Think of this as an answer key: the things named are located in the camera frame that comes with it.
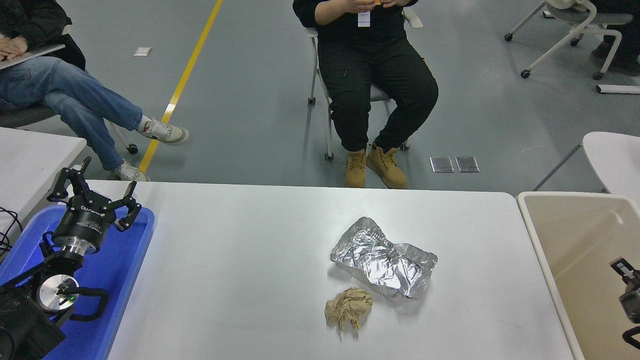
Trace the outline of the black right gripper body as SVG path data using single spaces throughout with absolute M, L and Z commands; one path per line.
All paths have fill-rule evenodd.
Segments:
M 639 291 L 627 291 L 619 297 L 619 302 L 624 313 L 633 324 L 640 323 L 640 293 Z

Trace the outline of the person's right hand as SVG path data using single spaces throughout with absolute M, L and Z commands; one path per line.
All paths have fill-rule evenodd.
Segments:
M 366 13 L 378 6 L 377 0 L 342 0 L 342 8 L 345 13 Z

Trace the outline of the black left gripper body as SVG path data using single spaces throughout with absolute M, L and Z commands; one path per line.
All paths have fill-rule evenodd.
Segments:
M 52 241 L 61 247 L 68 239 L 81 239 L 100 247 L 115 221 L 115 210 L 105 209 L 110 199 L 99 193 L 76 194 L 67 203 L 66 212 L 55 228 Z

